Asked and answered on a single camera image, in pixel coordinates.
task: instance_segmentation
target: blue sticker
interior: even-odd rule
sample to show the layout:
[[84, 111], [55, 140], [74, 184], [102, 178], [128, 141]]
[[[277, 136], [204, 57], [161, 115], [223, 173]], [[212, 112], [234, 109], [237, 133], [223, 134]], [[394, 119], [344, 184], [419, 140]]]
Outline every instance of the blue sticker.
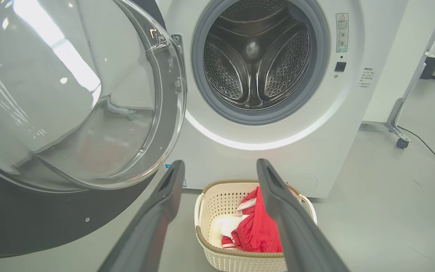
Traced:
[[[167, 169], [169, 169], [171, 167], [171, 165], [165, 165], [165, 170], [167, 171]], [[187, 187], [187, 184], [186, 184], [186, 177], [184, 177], [184, 182], [183, 182], [183, 184], [182, 184], [182, 187]]]

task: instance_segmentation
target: caster wheel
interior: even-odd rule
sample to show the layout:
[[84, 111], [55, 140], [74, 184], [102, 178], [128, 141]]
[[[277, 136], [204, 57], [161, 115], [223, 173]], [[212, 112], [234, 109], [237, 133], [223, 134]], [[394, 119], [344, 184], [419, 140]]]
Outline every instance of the caster wheel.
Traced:
[[409, 142], [408, 141], [404, 141], [401, 138], [399, 138], [397, 140], [397, 144], [395, 144], [395, 145], [397, 145], [398, 148], [404, 149], [404, 148], [406, 148], [409, 145]]

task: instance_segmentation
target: warning label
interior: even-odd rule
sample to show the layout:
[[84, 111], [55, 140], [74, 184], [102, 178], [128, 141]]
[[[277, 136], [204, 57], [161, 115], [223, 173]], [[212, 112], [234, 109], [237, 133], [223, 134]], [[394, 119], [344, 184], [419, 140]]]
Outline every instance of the warning label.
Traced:
[[[169, 167], [171, 167], [171, 165], [165, 165], [165, 171], [167, 171], [167, 169], [169, 169]], [[182, 187], [187, 187], [187, 184], [186, 184], [186, 177], [184, 177], [184, 182], [183, 182], [183, 184], [182, 184]]]
[[364, 71], [362, 72], [362, 76], [359, 80], [359, 87], [360, 88], [369, 88], [370, 83], [373, 80], [373, 77], [375, 76], [375, 72], [372, 68], [365, 67]]
[[346, 52], [349, 44], [349, 14], [338, 13], [337, 19], [337, 52]]

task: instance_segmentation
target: washing machine door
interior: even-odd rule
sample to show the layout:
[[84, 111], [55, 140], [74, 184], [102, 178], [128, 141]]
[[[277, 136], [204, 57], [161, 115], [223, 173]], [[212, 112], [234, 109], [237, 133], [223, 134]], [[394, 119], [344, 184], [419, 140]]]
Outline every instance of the washing machine door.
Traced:
[[[0, 224], [17, 224], [20, 237], [60, 239], [5, 252], [5, 244], [25, 242], [2, 228], [0, 256], [101, 227], [169, 155], [186, 78], [179, 36], [163, 25], [146, 0], [0, 1]], [[93, 224], [79, 211], [78, 224], [92, 227], [69, 238], [73, 225], [63, 224], [83, 206], [106, 216]]]

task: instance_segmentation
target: washing machine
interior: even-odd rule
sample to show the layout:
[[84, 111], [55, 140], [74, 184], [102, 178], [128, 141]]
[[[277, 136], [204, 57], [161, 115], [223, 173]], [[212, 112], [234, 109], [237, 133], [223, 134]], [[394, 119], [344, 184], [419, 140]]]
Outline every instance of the washing machine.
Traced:
[[328, 195], [406, 1], [1, 0], [0, 258], [77, 240], [162, 165]]
[[406, 1], [160, 0], [183, 37], [188, 98], [168, 162], [186, 184], [256, 178], [266, 158], [326, 198], [384, 67]]

